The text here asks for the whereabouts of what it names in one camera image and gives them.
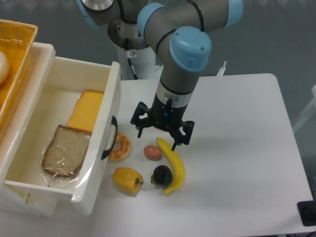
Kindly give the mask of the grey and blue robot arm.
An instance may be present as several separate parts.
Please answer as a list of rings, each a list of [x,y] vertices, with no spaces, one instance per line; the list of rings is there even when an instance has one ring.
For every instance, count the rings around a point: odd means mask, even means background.
[[[174,146],[189,144],[195,124],[182,117],[208,63],[208,33],[239,21],[243,2],[189,0],[168,9],[150,0],[80,0],[78,6],[91,27],[107,25],[124,79],[140,79],[155,57],[163,64],[152,106],[140,102],[131,123],[138,131],[168,132]]]

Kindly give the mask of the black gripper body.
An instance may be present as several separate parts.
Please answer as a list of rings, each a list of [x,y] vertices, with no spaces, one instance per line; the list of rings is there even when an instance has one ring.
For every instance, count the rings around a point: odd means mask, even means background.
[[[187,127],[189,122],[182,120],[187,106],[176,108],[172,103],[173,100],[168,99],[164,104],[155,96],[149,111],[150,124],[164,131],[176,131],[180,127]]]

